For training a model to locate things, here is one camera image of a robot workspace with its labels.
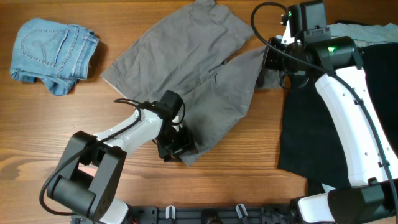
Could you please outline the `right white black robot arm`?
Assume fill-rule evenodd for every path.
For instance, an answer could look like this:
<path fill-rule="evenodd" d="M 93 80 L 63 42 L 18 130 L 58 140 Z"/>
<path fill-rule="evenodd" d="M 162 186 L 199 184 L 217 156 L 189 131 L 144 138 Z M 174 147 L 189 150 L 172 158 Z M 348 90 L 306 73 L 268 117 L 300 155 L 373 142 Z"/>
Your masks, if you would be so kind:
<path fill-rule="evenodd" d="M 321 1 L 283 7 L 283 38 L 266 41 L 264 66 L 303 72 L 325 102 L 343 146 L 350 188 L 291 201 L 289 223 L 365 223 L 397 215 L 397 156 L 379 122 L 360 52 L 333 38 Z"/>

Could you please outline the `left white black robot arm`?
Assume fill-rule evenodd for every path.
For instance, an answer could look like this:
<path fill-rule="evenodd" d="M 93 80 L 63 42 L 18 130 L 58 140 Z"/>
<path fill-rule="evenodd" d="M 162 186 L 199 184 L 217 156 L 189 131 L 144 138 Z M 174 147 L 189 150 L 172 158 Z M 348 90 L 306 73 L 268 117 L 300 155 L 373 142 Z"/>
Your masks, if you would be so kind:
<path fill-rule="evenodd" d="M 115 102 L 133 106 L 133 115 L 107 131 L 79 131 L 70 138 L 39 193 L 47 212 L 64 214 L 46 205 L 45 197 L 69 208 L 68 216 L 93 223 L 137 223 L 131 207 L 115 197 L 128 155 L 148 141 L 157 145 L 164 162 L 180 162 L 183 153 L 194 149 L 192 134 L 178 116 L 186 108 L 179 94 L 168 90 L 159 101 L 119 98 Z"/>

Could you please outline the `grey cotton shorts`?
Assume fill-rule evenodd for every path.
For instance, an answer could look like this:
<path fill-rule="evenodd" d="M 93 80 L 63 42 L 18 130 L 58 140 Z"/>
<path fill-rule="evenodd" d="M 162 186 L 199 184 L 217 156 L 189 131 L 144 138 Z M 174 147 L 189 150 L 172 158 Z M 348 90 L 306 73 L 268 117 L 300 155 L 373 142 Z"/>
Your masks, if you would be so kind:
<path fill-rule="evenodd" d="M 157 101 L 167 90 L 179 94 L 195 144 L 182 161 L 191 165 L 248 112 L 265 51 L 238 54 L 252 36 L 228 7 L 195 1 L 156 23 L 101 76 L 140 102 Z"/>

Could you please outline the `blue denim jeans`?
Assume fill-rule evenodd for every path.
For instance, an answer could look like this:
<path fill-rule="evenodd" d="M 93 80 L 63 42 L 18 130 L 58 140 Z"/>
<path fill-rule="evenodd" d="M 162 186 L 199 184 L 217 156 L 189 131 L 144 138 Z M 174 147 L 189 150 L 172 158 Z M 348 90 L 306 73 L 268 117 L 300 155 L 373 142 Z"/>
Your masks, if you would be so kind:
<path fill-rule="evenodd" d="M 88 78 L 99 42 L 92 30 L 77 24 L 29 20 L 17 33 L 10 75 L 24 83 L 39 79 L 53 95 L 67 95 L 78 80 Z"/>

